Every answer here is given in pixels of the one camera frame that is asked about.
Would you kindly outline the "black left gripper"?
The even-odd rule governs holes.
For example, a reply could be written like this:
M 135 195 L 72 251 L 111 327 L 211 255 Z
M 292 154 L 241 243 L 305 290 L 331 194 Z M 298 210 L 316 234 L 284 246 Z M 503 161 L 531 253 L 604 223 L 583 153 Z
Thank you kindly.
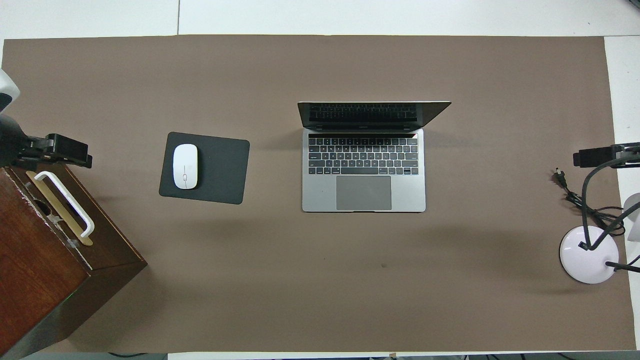
M 45 137 L 27 136 L 20 125 L 7 115 L 0 116 L 0 166 L 15 166 L 22 169 L 36 169 L 42 162 L 42 155 L 56 162 L 73 164 L 91 169 L 93 157 L 86 143 L 57 133 Z

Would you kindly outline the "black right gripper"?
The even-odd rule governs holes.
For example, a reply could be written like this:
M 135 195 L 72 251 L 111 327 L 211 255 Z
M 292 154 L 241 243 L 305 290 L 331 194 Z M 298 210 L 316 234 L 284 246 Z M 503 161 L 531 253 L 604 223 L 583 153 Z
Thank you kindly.
M 639 168 L 639 155 L 639 142 L 618 143 L 611 147 L 581 149 L 573 154 L 573 165 L 581 168 L 592 168 L 612 160 L 623 159 L 625 162 L 611 165 L 611 167 L 613 169 Z

